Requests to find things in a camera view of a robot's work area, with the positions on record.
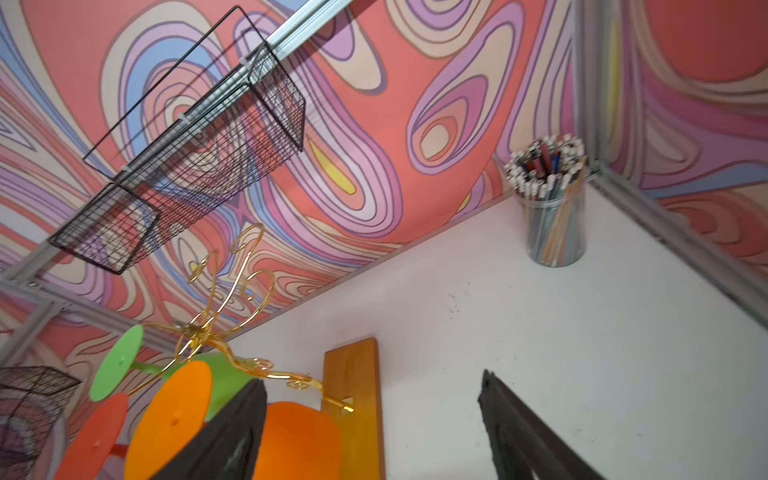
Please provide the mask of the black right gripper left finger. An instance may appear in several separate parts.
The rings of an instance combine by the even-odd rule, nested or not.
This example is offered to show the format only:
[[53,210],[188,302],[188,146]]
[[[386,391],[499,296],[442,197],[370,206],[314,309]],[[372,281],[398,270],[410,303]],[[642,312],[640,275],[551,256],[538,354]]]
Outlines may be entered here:
[[155,479],[244,479],[253,477],[267,413],[260,379],[249,381]]

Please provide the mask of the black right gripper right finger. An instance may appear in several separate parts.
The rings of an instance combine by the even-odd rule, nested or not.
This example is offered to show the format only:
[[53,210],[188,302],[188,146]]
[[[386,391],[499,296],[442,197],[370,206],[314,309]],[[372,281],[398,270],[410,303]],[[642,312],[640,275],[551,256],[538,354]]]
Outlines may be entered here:
[[478,403],[500,479],[602,477],[489,370]]

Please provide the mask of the orange wine glass front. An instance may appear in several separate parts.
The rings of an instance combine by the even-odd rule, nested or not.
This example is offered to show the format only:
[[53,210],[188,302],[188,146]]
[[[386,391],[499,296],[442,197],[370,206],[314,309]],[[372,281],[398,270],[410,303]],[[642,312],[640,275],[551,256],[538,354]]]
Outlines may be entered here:
[[337,479],[342,440],[331,416],[240,387],[212,418],[214,374],[194,361],[156,393],[125,457],[127,479]]

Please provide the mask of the red wine glass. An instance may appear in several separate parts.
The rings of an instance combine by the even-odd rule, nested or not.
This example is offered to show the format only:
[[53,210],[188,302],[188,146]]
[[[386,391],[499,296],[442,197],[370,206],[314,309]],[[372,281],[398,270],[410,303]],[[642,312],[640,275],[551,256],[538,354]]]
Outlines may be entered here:
[[118,438],[128,409],[127,394],[118,393],[105,400],[68,447],[54,479],[95,479],[110,456],[125,458],[128,446],[119,444]]

